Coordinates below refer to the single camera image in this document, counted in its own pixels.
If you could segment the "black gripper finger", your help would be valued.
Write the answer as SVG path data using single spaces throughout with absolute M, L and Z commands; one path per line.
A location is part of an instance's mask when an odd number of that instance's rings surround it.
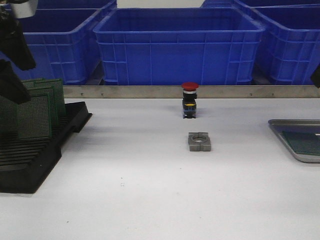
M 22 71 L 36 67 L 36 62 L 26 43 L 22 26 L 14 18 L 2 18 L 0 20 L 0 51 Z
M 14 73 L 9 61 L 0 60 L 0 95 L 16 104 L 31 100 L 31 95 L 19 77 Z

